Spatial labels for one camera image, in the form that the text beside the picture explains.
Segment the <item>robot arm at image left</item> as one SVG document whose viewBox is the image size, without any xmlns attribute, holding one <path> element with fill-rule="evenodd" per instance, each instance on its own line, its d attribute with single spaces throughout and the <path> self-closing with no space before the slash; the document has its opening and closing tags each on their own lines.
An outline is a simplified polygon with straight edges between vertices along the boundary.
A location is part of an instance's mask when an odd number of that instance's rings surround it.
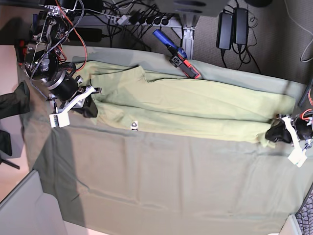
<svg viewBox="0 0 313 235">
<path fill-rule="evenodd" d="M 81 0 L 45 0 L 44 9 L 33 15 L 29 41 L 16 44 L 17 59 L 33 87 L 46 101 L 53 105 L 54 113 L 64 109 L 74 110 L 86 118 L 97 117 L 98 110 L 92 94 L 100 88 L 81 86 L 82 77 L 75 74 L 84 65 L 77 67 L 67 60 L 62 45 L 85 14 Z"/>
</svg>

